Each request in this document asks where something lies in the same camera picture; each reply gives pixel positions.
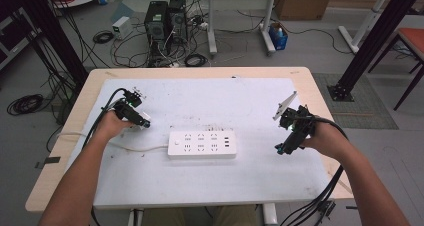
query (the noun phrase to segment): black metal pole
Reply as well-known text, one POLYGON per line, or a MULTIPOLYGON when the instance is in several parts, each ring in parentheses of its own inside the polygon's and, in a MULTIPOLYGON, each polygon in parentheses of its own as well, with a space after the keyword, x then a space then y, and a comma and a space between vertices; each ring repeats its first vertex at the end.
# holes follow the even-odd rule
POLYGON ((88 73, 65 32, 49 7, 47 0, 17 0, 36 27, 40 28, 75 83, 77 93, 87 80, 88 73))
POLYGON ((391 0, 365 39, 358 53, 335 86, 329 91, 334 101, 344 101, 390 34, 416 0, 391 0))

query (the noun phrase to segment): hand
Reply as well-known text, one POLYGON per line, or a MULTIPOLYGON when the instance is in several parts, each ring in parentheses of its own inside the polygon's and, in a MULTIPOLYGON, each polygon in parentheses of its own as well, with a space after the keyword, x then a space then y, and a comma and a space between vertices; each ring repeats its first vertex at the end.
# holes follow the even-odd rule
POLYGON ((316 123, 314 136, 305 139, 302 146, 314 148, 321 154, 338 161, 348 153, 346 150, 353 147, 338 129, 322 122, 316 123))
POLYGON ((134 124, 129 121, 120 120, 116 116, 115 111, 111 110, 103 116, 93 136, 101 137, 109 141, 111 138, 117 136, 122 129, 129 128, 133 125, 134 124))

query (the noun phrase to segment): gray mat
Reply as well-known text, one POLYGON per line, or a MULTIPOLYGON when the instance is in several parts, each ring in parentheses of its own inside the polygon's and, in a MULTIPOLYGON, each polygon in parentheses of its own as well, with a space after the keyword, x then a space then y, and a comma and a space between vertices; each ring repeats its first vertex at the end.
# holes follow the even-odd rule
POLYGON ((312 74, 332 114, 334 121, 343 128, 399 129, 383 105, 370 82, 361 76, 352 96, 355 102, 335 102, 327 85, 335 85, 341 74, 312 74))

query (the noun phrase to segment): forearm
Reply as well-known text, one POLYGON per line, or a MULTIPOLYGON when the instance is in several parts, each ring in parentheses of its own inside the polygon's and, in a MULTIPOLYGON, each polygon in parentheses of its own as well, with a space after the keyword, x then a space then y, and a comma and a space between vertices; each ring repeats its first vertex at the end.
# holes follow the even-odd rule
POLYGON ((39 225, 88 225, 104 148, 94 135, 63 176, 39 225))
POLYGON ((362 225, 409 225, 367 158, 350 143, 343 147, 347 150, 339 161, 349 178, 362 225))

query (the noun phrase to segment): power strip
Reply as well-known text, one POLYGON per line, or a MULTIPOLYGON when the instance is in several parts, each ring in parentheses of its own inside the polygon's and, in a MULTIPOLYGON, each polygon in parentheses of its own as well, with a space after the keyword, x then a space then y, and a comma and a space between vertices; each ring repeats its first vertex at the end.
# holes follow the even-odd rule
POLYGON ((174 131, 169 135, 171 159, 235 158, 234 131, 174 131))

